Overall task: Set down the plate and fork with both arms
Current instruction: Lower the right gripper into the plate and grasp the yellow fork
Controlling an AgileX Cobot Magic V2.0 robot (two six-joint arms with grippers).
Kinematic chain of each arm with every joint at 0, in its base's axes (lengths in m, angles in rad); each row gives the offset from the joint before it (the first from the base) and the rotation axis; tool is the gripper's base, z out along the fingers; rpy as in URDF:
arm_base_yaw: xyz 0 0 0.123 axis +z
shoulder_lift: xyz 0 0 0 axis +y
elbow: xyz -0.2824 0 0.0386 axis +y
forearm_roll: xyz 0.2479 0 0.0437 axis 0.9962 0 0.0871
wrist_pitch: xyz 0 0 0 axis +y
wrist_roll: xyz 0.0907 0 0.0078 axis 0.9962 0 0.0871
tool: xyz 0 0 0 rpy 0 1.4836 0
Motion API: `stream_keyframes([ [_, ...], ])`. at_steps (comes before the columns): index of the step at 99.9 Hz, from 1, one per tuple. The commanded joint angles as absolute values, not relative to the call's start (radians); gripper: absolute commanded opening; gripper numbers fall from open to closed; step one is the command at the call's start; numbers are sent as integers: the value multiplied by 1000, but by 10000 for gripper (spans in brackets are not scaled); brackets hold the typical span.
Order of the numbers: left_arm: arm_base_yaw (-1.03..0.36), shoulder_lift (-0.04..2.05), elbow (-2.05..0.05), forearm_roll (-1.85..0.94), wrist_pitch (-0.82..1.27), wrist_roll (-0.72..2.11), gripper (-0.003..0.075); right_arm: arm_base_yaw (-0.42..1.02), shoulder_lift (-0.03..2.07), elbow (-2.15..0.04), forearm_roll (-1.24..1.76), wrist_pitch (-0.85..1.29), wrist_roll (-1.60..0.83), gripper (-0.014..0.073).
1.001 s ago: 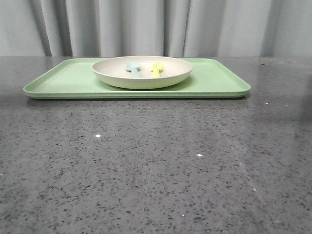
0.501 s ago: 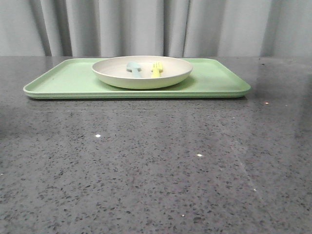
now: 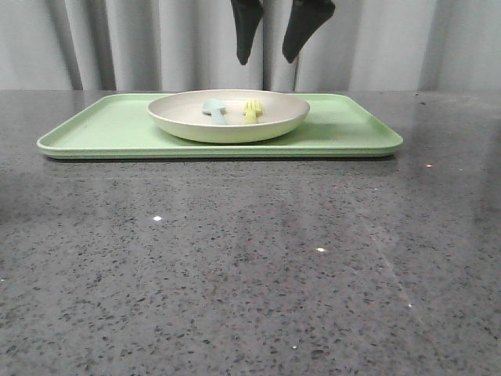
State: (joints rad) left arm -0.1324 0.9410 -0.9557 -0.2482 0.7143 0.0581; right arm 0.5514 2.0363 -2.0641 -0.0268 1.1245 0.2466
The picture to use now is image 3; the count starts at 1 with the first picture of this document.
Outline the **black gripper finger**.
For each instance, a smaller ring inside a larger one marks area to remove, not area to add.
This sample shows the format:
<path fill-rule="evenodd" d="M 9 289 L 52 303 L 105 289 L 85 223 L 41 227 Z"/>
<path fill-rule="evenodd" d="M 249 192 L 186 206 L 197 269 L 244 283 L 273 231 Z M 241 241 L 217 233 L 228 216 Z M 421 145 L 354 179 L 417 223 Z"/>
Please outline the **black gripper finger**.
<path fill-rule="evenodd" d="M 263 17 L 263 6 L 259 0 L 231 0 L 236 30 L 236 55 L 242 66 L 250 58 L 254 36 Z"/>
<path fill-rule="evenodd" d="M 335 9 L 332 1 L 293 1 L 282 45 L 288 63 L 293 63 L 305 43 L 333 16 Z"/>

